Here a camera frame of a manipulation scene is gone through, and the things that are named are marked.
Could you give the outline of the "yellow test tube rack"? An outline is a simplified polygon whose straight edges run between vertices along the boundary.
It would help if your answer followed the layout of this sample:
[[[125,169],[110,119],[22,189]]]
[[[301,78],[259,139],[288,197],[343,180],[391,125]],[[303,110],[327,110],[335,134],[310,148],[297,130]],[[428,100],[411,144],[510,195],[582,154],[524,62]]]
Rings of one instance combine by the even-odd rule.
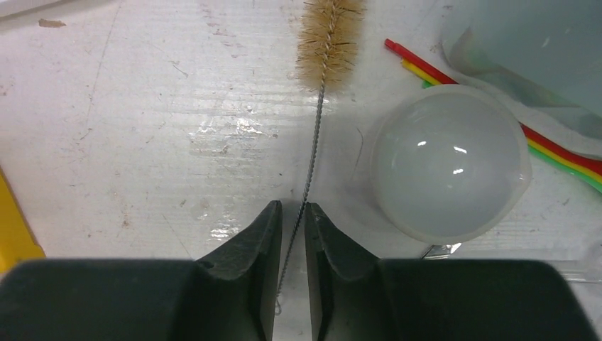
[[[45,257],[1,170],[1,275],[21,262]]]

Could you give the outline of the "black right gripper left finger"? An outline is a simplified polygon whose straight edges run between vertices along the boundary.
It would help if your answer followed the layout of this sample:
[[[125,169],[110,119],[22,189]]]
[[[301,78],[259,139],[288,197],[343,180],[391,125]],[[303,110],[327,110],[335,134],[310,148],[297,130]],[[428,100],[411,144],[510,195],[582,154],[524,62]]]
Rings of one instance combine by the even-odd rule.
[[[1,281],[2,340],[270,340],[283,208],[197,260],[44,259]]]

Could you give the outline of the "brown test tube brush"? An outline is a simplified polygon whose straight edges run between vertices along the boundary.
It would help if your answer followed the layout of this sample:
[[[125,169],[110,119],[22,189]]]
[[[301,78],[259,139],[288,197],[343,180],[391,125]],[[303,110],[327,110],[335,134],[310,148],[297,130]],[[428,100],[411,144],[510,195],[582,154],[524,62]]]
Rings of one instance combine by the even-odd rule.
[[[292,252],[307,207],[319,154],[324,107],[327,95],[345,88],[351,78],[362,36],[364,1],[305,1],[298,33],[296,68],[303,87],[316,93],[314,128],[305,184],[300,206],[286,244],[275,297],[275,315],[282,313],[280,297]]]

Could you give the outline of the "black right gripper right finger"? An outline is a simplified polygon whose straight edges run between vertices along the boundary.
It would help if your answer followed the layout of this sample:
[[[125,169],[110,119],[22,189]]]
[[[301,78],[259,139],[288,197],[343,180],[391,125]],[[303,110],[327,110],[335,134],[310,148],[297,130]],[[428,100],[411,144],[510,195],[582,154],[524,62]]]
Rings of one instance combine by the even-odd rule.
[[[596,340],[568,283],[531,260],[381,259],[305,209],[314,340]]]

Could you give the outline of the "teal plastic bin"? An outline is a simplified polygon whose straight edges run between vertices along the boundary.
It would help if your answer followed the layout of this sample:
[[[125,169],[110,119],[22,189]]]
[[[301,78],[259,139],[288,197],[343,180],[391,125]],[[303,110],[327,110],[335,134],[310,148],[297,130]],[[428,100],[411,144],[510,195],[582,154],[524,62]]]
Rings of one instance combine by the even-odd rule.
[[[441,43],[453,70],[537,110],[533,128],[601,157],[600,1],[456,1]]]

